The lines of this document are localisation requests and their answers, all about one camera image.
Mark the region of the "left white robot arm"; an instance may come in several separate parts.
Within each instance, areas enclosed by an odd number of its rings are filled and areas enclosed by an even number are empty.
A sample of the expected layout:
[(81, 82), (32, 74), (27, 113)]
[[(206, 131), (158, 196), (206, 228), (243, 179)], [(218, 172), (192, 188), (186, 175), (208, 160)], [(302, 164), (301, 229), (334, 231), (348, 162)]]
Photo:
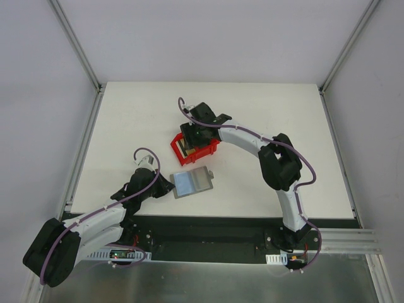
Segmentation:
[(163, 175), (136, 169), (129, 182), (105, 206), (76, 218), (46, 221), (23, 257), (23, 264), (43, 285), (56, 287), (89, 254), (107, 244), (128, 245), (133, 239), (133, 216), (144, 200), (161, 198), (175, 188)]

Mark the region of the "grey leather card holder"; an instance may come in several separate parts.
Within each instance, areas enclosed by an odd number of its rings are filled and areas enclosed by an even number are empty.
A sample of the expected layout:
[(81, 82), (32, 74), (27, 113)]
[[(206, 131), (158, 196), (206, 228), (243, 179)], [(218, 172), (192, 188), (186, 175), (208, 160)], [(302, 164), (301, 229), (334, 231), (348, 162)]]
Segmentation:
[(171, 174), (170, 182), (175, 186), (174, 198), (179, 199), (211, 190), (213, 189), (213, 179), (213, 172), (206, 166)]

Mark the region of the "red plastic bin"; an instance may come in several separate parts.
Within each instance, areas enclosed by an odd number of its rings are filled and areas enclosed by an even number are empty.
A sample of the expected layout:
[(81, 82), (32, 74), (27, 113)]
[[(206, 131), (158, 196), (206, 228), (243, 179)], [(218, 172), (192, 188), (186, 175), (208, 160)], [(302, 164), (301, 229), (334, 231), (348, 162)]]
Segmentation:
[(184, 165), (187, 165), (190, 163), (195, 163), (197, 160), (199, 160), (203, 157), (214, 154), (217, 150), (218, 144), (220, 143), (218, 140), (212, 139), (211, 143), (208, 146), (202, 147), (202, 148), (196, 147), (196, 148), (194, 148), (196, 150), (195, 153), (193, 153), (192, 155), (190, 155), (186, 158), (183, 158), (176, 145), (176, 142), (178, 140), (180, 140), (181, 138), (184, 139), (182, 133), (178, 133), (170, 143), (170, 146), (173, 149), (181, 166), (184, 166)]

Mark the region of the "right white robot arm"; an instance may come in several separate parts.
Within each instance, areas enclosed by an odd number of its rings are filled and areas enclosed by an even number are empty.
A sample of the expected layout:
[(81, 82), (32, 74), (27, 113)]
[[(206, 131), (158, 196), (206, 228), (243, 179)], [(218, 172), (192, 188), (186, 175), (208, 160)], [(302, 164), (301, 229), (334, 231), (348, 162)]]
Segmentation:
[(204, 102), (186, 106), (183, 98), (179, 110), (189, 119), (180, 126), (187, 149), (207, 147), (212, 140), (234, 145), (259, 160), (265, 183), (276, 191), (283, 215), (285, 244), (298, 249), (306, 243), (312, 229), (300, 201), (299, 188), (316, 181), (314, 169), (293, 147), (289, 137), (280, 133), (267, 138), (235, 122), (226, 114), (216, 116)]

